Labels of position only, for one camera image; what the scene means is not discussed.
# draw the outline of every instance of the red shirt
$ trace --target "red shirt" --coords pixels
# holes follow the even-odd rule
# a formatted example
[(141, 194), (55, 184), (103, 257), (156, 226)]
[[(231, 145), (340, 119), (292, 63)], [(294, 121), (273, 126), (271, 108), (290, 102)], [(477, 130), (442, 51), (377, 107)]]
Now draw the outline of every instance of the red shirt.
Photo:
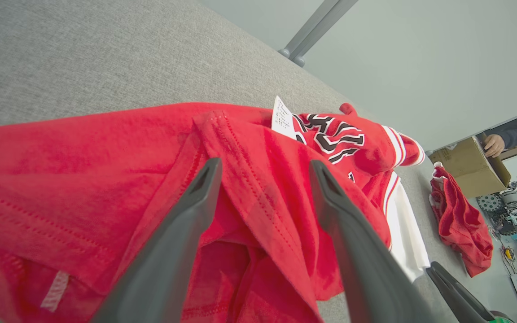
[(310, 160), (325, 161), (390, 245), (392, 168), (424, 158), (412, 139), (341, 110), (294, 116), (298, 140), (271, 130), (271, 110), (205, 103), (0, 127), (0, 318), (88, 321), (197, 171), (220, 157), (183, 321), (322, 322), (316, 300), (343, 287), (314, 215)]

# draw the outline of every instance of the metal gear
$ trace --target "metal gear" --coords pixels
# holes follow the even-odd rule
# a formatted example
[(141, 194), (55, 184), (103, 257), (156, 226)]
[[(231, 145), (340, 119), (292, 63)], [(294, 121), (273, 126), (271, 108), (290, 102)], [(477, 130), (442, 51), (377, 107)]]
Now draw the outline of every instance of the metal gear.
[(504, 206), (504, 202), (497, 193), (490, 194), (487, 196), (478, 196), (476, 202), (480, 206), (480, 209), (484, 211), (496, 211)]

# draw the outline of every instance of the white care label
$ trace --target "white care label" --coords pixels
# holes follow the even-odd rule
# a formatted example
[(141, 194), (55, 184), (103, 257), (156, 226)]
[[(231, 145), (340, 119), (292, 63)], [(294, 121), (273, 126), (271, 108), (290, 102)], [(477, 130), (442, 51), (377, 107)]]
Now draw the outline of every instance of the white care label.
[(275, 107), (272, 108), (272, 125), (271, 129), (296, 140), (296, 135), (293, 126), (293, 113), (285, 106), (283, 101), (276, 96)]

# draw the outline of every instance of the white fabric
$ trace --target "white fabric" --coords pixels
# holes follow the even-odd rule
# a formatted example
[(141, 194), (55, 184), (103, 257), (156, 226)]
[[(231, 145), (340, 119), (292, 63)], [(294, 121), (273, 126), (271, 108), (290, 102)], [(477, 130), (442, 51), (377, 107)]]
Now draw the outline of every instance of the white fabric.
[(400, 181), (394, 186), (386, 203), (386, 221), (392, 237), (390, 254), (409, 280), (414, 282), (424, 274), (424, 269), (430, 266), (430, 261), (410, 201)]

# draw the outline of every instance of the person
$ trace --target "person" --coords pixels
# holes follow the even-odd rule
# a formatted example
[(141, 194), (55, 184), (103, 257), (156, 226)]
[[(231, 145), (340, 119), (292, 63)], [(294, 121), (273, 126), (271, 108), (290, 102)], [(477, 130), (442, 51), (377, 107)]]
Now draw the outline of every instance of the person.
[(496, 158), (504, 151), (517, 146), (517, 119), (484, 131), (484, 156)]

